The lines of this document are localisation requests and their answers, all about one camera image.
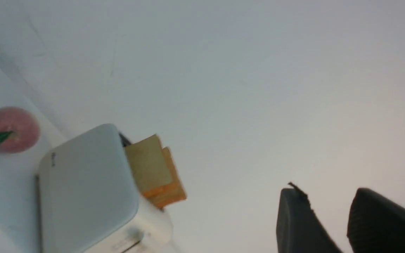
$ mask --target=logo on toaster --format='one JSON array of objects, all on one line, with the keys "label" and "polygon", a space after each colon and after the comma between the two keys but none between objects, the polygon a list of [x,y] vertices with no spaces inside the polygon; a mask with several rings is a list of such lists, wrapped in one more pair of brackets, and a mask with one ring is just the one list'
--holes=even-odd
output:
[{"label": "logo on toaster", "polygon": [[56,152],[52,152],[51,154],[51,167],[56,167]]}]

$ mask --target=pink fruit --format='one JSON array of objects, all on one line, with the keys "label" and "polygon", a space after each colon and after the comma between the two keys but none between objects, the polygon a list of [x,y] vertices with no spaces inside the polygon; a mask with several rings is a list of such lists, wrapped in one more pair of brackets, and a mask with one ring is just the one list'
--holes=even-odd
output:
[{"label": "pink fruit", "polygon": [[0,108],[0,152],[25,151],[39,138],[40,127],[32,114],[18,107]]}]

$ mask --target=white surface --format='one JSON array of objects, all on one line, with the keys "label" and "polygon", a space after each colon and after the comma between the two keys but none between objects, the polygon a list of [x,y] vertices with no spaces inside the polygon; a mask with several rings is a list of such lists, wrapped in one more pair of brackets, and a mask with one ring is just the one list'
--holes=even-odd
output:
[{"label": "white surface", "polygon": [[0,107],[18,106],[34,113],[40,120],[42,135],[39,142],[26,152],[0,154],[0,253],[38,253],[39,229],[34,171],[40,158],[60,142],[30,101],[0,70]]},{"label": "white surface", "polygon": [[189,253],[275,252],[290,180],[345,252],[357,187],[405,206],[405,1],[0,0],[0,56],[68,136],[161,136]]}]

